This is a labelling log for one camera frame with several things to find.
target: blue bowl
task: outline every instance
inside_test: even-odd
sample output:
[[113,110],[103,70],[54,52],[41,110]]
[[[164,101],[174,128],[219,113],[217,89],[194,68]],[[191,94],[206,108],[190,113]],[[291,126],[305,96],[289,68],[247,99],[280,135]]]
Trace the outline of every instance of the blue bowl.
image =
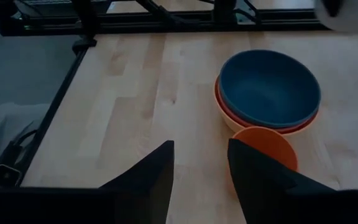
[[221,70],[223,101],[244,121],[287,128],[307,121],[318,110],[316,78],[300,62],[270,50],[250,50],[231,57]]

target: wooden table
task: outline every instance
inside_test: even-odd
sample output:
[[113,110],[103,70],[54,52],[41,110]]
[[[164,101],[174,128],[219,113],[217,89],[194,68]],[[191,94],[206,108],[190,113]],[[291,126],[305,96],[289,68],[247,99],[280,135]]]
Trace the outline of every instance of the wooden table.
[[314,125],[290,136],[300,172],[358,189],[358,34],[234,32],[99,35],[72,81],[22,186],[99,187],[167,139],[175,176],[167,223],[244,223],[225,185],[233,135],[213,83],[233,54],[272,49],[318,79]]

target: gray floor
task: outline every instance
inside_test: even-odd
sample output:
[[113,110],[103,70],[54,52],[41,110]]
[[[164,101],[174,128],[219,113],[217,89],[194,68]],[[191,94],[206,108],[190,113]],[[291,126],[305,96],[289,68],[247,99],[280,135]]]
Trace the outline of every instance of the gray floor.
[[2,37],[0,104],[50,103],[75,59],[78,36]]

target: stacked bowls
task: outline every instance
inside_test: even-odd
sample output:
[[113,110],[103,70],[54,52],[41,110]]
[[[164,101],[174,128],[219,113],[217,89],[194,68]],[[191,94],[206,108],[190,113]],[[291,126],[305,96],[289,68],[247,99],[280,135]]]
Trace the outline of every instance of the stacked bowls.
[[316,118],[321,92],[300,62],[270,50],[250,50],[231,57],[214,85],[216,103],[235,132],[251,126],[289,135]]

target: orange bowl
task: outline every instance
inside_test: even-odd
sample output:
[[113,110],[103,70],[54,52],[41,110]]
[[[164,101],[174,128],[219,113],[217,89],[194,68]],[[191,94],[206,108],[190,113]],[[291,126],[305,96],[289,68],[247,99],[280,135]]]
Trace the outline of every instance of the orange bowl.
[[[219,107],[219,110],[221,112],[223,120],[229,126],[229,128],[231,128],[234,132],[238,132],[244,128],[255,126],[252,123],[248,123],[247,121],[241,120],[224,104],[223,99],[219,92],[218,80],[219,79],[217,78],[215,80],[215,84],[214,84],[215,101]],[[307,120],[303,124],[293,126],[293,127],[288,127],[288,128],[277,128],[277,129],[273,129],[273,130],[279,132],[280,134],[286,135],[286,136],[295,134],[295,133],[299,133],[300,131],[303,131],[304,129],[306,129],[315,120],[315,118],[317,117],[317,114],[318,114],[318,112],[316,114],[314,114],[309,120]]]
[[[298,171],[298,159],[291,144],[278,132],[264,127],[250,127],[237,132],[233,139],[238,139],[254,149],[277,160],[287,168]],[[237,195],[230,176],[229,165],[226,167],[227,186],[232,195]]]

